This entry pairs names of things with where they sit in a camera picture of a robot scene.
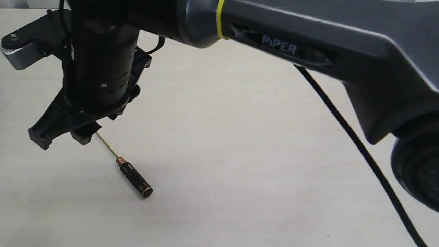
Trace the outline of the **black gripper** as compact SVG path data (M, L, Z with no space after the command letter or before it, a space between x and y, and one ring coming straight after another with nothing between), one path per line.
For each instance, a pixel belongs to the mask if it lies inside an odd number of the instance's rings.
M116 119L140 93L137 81L151 56L137 46L140 30L130 25L93 30L73 21L72 54L63 89L28 130L30 139L47 150L70 132L79 144L90 143L99 119Z

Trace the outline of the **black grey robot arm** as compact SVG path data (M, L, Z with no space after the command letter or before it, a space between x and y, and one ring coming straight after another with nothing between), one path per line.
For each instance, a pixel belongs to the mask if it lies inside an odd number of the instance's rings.
M393 173L438 211L438 1L70 0L75 69L86 39L134 52L139 31L205 48L230 39L340 80L364 135L397 142Z

